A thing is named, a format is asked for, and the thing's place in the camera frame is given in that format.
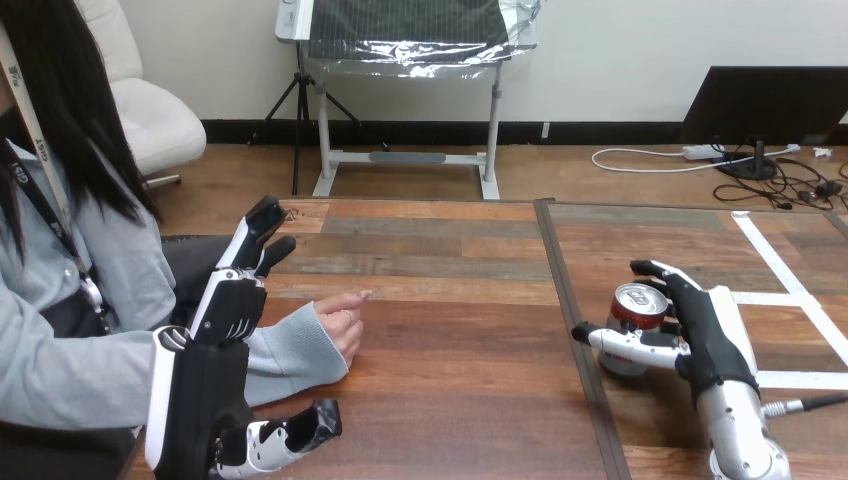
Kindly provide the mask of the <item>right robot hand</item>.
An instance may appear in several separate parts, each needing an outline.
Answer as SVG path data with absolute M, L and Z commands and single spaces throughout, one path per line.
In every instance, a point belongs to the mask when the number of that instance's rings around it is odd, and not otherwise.
M 704 289 L 655 260 L 632 260 L 630 269 L 641 279 L 617 287 L 614 324 L 581 322 L 571 329 L 574 340 L 626 366 L 675 371 L 693 402 L 723 385 L 761 397 L 751 342 L 727 287 Z

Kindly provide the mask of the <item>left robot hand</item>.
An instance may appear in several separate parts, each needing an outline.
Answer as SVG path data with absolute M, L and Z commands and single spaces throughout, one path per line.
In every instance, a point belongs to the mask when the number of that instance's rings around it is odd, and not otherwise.
M 249 479 L 273 473 L 343 432 L 334 399 L 256 421 L 244 398 L 247 339 L 262 317 L 263 280 L 296 247 L 269 244 L 285 210 L 268 195 L 242 218 L 191 323 L 154 332 L 145 459 L 158 479 Z

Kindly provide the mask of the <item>person's hand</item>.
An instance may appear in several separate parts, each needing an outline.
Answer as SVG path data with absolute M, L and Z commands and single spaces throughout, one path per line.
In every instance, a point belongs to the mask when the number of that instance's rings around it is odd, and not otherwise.
M 372 290 L 341 293 L 314 303 L 318 320 L 331 342 L 350 368 L 357 354 L 362 334 L 361 307 L 373 295 Z

